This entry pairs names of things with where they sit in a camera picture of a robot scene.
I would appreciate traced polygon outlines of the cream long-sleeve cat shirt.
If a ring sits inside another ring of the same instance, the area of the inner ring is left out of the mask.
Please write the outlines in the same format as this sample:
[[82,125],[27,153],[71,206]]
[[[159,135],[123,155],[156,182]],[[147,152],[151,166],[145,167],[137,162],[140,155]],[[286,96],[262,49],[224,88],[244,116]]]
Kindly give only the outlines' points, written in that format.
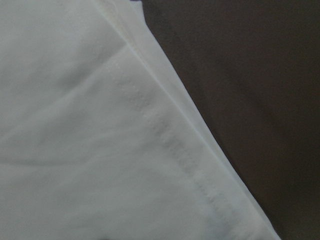
[[3,240],[277,240],[137,0],[0,3]]

